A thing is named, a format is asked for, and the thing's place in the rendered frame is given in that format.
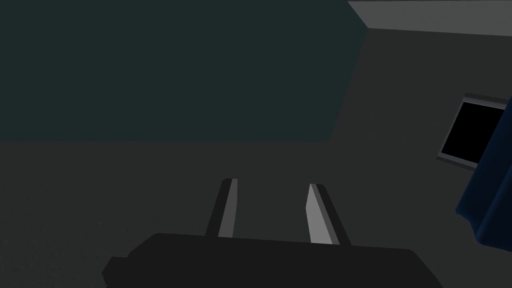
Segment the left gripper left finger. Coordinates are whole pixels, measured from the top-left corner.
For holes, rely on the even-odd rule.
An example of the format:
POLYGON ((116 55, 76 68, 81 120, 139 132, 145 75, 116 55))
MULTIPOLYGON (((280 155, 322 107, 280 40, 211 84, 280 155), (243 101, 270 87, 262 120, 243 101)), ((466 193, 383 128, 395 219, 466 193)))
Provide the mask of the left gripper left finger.
POLYGON ((233 238, 238 204, 238 180, 225 178, 220 185, 205 232, 206 237, 233 238))

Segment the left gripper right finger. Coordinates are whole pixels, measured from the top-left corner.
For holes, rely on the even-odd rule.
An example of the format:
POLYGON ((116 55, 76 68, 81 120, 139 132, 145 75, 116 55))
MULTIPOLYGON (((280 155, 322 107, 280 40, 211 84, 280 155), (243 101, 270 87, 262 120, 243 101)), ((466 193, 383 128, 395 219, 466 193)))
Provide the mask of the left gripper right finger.
POLYGON ((311 243, 351 245, 333 201, 324 185, 315 183, 309 185, 305 212, 311 243))

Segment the dark blue curtain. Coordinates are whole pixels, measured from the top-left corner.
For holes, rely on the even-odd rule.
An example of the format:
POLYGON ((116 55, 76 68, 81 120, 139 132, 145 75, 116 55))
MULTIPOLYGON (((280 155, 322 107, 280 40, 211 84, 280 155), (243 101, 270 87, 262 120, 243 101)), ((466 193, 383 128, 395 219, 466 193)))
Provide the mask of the dark blue curtain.
POLYGON ((455 212, 477 243, 512 252, 512 96, 455 212))

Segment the dark window with grey frame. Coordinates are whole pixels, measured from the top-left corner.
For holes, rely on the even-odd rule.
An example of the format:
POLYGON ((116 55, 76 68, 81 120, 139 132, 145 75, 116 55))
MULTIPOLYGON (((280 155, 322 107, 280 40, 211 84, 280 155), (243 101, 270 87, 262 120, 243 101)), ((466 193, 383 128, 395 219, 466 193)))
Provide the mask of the dark window with grey frame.
POLYGON ((436 160, 474 171, 508 104, 507 99, 466 93, 436 160))

